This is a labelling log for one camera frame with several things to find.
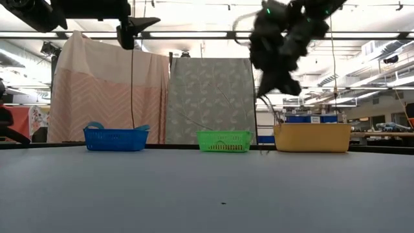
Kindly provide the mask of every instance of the green basket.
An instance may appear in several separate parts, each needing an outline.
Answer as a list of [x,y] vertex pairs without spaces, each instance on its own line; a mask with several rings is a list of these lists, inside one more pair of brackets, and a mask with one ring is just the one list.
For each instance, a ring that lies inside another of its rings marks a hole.
[[198,131],[201,151],[247,152],[252,133],[249,131]]

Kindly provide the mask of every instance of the gray curtain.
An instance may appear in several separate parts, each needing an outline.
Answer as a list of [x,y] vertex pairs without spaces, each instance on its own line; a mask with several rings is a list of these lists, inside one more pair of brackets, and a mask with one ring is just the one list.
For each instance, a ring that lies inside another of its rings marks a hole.
[[175,58],[171,64],[167,144],[197,144],[197,131],[251,131],[256,144],[249,59]]

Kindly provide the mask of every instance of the gray table surface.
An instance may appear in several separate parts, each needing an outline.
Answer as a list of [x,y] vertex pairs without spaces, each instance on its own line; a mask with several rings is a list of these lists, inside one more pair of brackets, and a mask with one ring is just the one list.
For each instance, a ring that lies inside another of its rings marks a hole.
[[0,150],[0,232],[414,232],[414,156]]

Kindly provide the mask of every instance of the yellow basket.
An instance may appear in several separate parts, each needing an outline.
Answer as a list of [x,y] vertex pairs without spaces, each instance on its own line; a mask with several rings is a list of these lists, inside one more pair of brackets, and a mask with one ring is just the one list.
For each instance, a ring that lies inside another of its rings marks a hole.
[[344,153],[349,148],[350,124],[282,124],[274,126],[279,151]]

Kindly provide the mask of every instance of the fabric backdrop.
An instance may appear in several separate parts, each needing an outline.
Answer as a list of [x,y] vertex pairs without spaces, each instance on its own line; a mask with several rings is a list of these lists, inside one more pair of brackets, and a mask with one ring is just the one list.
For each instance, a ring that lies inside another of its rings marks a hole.
[[[60,54],[50,106],[48,142],[84,141],[90,121],[131,129],[131,54],[74,32]],[[165,141],[169,58],[135,50],[135,127],[149,124],[148,143]]]
[[173,59],[166,128],[168,144],[197,144],[196,132],[204,130],[251,131],[256,144],[249,59]]

